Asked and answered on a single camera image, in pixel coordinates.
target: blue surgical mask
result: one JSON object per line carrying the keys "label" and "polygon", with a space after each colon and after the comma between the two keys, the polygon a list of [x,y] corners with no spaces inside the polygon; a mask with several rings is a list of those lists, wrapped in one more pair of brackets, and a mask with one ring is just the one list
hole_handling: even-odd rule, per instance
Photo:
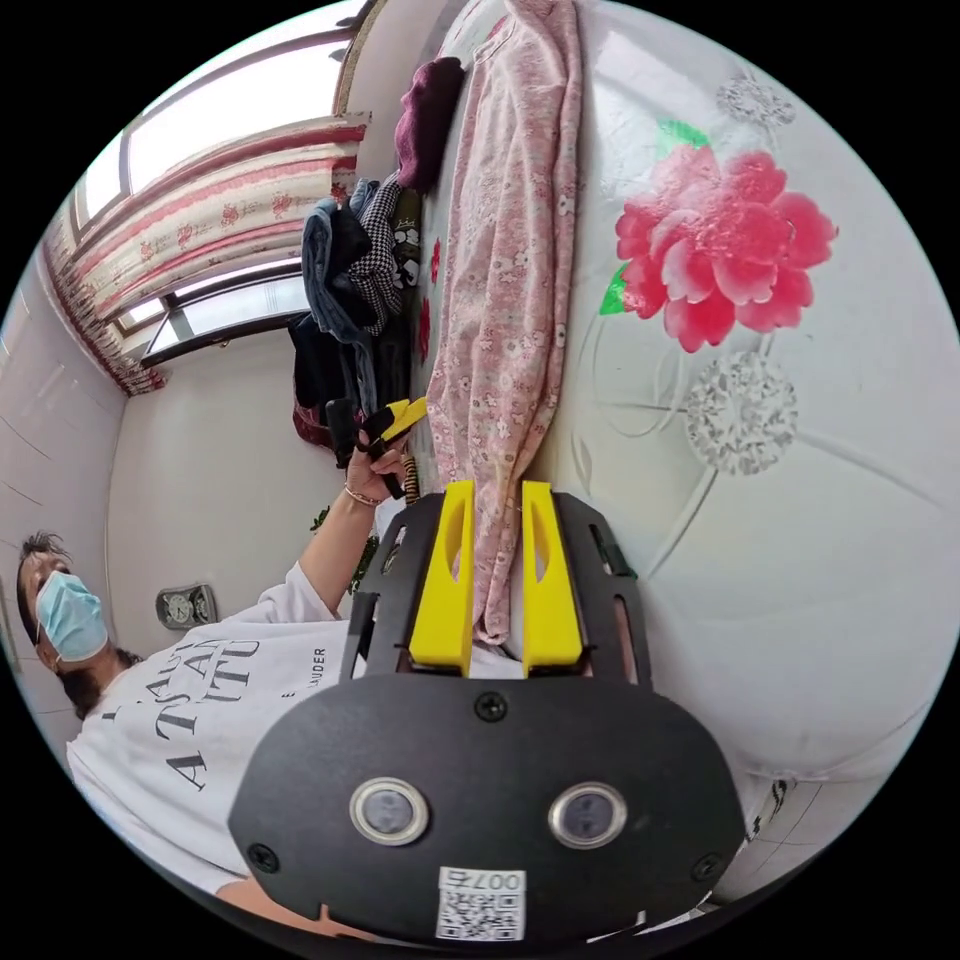
{"label": "blue surgical mask", "polygon": [[100,601],[72,574],[50,574],[37,594],[37,620],[65,663],[88,660],[107,645]]}

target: person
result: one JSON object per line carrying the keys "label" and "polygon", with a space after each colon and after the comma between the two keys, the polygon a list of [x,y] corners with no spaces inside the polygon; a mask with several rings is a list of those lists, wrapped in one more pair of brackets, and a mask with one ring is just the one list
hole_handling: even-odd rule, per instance
{"label": "person", "polygon": [[[368,936],[325,912],[314,922],[271,901],[250,876],[227,817],[261,737],[339,680],[348,623],[334,611],[381,519],[375,511],[389,513],[395,503],[388,473],[402,482],[400,445],[376,462],[355,451],[343,491],[282,584],[146,658],[111,641],[100,600],[71,572],[57,537],[26,540],[17,576],[24,628],[82,721],[67,763],[100,818],[193,886],[326,934]],[[354,675],[361,673],[358,663]],[[519,678],[522,667],[476,647],[471,676]]]}

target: wall clock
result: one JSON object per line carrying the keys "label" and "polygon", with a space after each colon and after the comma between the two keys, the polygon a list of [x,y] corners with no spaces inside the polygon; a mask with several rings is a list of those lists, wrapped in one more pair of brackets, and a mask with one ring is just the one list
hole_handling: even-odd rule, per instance
{"label": "wall clock", "polygon": [[168,630],[192,630],[217,622],[213,589],[206,583],[172,587],[157,594],[157,617]]}

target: curtain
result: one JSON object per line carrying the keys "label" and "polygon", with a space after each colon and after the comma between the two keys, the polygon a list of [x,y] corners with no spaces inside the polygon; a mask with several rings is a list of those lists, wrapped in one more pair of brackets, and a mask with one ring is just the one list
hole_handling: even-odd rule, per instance
{"label": "curtain", "polygon": [[300,255],[316,202],[346,197],[369,114],[325,117],[221,144],[115,207],[79,243],[69,203],[43,241],[68,321],[128,394],[163,385],[121,354],[111,320],[186,284]]}

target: houndstooth fabric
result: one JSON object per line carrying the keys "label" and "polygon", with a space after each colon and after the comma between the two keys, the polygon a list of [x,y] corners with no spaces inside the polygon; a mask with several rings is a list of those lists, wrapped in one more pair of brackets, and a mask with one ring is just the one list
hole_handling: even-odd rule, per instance
{"label": "houndstooth fabric", "polygon": [[393,282],[397,262],[393,257],[395,239],[390,226],[401,189],[397,174],[392,173],[364,207],[360,223],[367,231],[373,249],[347,269],[357,293],[373,307],[377,315],[376,324],[367,328],[367,332],[374,337],[383,333],[387,322],[397,316],[402,308],[400,290]]}

